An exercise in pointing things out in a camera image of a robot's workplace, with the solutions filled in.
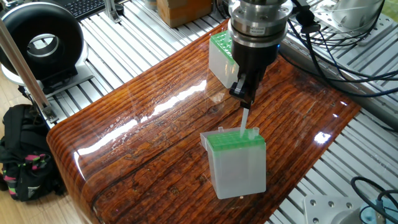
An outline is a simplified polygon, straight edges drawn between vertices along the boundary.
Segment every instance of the wooden floor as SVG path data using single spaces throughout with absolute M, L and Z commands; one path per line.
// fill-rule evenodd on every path
M 31 104 L 0 72 L 0 120 L 10 106 Z M 0 138 L 4 136 L 4 125 L 0 122 Z M 8 192 L 0 192 L 1 224 L 79 224 L 77 212 L 73 208 L 69 195 L 55 194 L 40 198 L 34 202 L 18 202 Z

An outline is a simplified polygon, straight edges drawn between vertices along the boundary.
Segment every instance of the metal pole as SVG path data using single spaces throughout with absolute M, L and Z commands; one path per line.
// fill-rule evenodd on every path
M 121 22 L 116 7 L 114 5 L 114 0 L 104 0 L 105 3 L 105 14 L 114 22 Z
M 32 71 L 30 70 L 28 64 L 26 63 L 24 57 L 19 51 L 17 45 L 14 42 L 14 39 L 11 37 L 11 34 L 8 32 L 6 25 L 0 19 L 0 47 L 7 55 L 7 58 L 14 66 L 18 75 L 22 78 L 22 81 L 25 83 L 27 89 L 32 95 L 34 101 L 37 103 L 37 106 L 40 110 L 44 112 L 44 115 L 47 119 L 53 123 L 58 120 L 57 115 L 51 109 L 50 102 L 45 97 L 42 89 L 39 87 L 35 77 L 33 76 Z

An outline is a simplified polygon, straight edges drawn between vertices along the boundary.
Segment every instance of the wood grain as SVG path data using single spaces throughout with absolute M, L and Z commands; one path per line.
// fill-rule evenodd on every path
M 208 69 L 210 34 L 51 129 L 68 191 L 93 223 L 264 223 L 359 111 L 278 58 L 250 111 L 267 143 L 267 191 L 217 199 L 200 133 L 242 109 Z

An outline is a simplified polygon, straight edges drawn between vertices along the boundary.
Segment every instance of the keyboard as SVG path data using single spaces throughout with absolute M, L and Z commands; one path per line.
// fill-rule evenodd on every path
M 55 0 L 60 5 L 68 9 L 77 20 L 85 19 L 97 12 L 105 9 L 103 0 Z

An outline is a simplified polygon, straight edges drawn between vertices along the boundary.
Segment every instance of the black backpack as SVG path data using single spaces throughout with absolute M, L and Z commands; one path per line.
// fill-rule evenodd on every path
M 3 179 L 14 200 L 25 202 L 65 186 L 46 142 L 48 129 L 32 105 L 17 105 L 4 115 L 5 135 L 0 141 Z

